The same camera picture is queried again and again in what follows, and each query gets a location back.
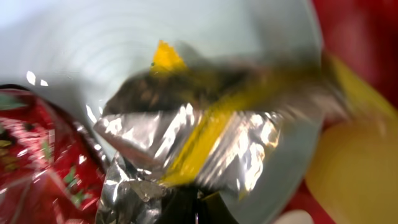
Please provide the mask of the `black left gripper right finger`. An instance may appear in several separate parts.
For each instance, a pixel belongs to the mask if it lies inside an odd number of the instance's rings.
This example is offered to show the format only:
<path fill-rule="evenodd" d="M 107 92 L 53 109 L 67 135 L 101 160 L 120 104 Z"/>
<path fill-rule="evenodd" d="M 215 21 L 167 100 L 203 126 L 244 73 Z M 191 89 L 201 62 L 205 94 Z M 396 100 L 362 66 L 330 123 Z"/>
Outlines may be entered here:
<path fill-rule="evenodd" d="M 216 192 L 198 200 L 199 224 L 238 224 Z"/>

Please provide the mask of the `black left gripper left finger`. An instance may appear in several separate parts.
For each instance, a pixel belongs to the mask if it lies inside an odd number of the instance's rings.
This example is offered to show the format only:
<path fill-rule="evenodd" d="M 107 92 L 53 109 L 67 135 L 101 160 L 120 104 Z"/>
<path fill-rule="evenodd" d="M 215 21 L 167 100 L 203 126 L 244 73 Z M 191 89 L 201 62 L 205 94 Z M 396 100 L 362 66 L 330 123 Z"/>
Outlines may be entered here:
<path fill-rule="evenodd" d="M 194 187 L 177 188 L 163 213 L 165 224 L 196 224 L 198 189 Z"/>

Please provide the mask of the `white plastic spoon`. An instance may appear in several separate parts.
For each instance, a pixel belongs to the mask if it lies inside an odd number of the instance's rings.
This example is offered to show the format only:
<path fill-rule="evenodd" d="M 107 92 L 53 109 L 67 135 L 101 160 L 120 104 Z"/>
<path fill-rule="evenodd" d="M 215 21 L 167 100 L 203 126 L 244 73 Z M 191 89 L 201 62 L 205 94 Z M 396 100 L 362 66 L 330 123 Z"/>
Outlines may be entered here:
<path fill-rule="evenodd" d="M 283 213 L 273 224 L 314 224 L 314 221 L 305 210 L 291 210 Z"/>

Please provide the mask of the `yellow silver foil wrapper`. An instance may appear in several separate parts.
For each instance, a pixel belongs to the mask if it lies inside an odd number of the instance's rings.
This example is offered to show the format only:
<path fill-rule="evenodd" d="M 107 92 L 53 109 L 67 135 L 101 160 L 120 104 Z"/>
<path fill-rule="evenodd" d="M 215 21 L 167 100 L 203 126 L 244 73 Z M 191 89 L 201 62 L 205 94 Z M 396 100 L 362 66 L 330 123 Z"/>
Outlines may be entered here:
<path fill-rule="evenodd" d="M 237 223 L 267 223 L 313 155 L 324 114 L 320 67 L 191 66 L 164 41 L 128 78 L 95 131 L 116 153 L 97 223 L 163 223 L 177 188 L 218 192 Z"/>

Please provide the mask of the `light blue large plate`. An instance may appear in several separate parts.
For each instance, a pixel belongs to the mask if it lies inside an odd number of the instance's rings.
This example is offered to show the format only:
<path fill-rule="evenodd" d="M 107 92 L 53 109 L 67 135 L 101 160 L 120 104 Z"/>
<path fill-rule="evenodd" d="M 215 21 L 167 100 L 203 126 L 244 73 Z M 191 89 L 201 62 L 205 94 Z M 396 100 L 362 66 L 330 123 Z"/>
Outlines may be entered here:
<path fill-rule="evenodd" d="M 318 68 L 322 48 L 310 1 L 2 1 L 1 83 L 91 129 L 160 40 L 191 66 Z"/>

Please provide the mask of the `red candy wrapper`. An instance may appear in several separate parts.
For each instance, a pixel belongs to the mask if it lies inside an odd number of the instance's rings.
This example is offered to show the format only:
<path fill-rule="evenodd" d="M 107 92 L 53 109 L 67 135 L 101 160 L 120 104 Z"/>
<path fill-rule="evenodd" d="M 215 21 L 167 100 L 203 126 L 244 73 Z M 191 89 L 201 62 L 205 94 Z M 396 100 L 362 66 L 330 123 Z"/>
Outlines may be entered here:
<path fill-rule="evenodd" d="M 103 166 L 71 119 L 1 89 L 1 223 L 94 223 Z"/>

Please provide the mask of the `yellow plastic cup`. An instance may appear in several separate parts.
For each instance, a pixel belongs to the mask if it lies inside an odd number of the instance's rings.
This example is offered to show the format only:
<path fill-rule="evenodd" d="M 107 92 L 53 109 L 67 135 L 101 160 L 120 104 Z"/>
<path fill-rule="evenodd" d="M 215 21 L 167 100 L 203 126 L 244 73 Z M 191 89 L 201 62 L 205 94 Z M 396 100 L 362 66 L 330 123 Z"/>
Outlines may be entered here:
<path fill-rule="evenodd" d="M 305 182 L 335 223 L 397 224 L 397 110 L 336 57 L 348 118 L 321 135 Z"/>

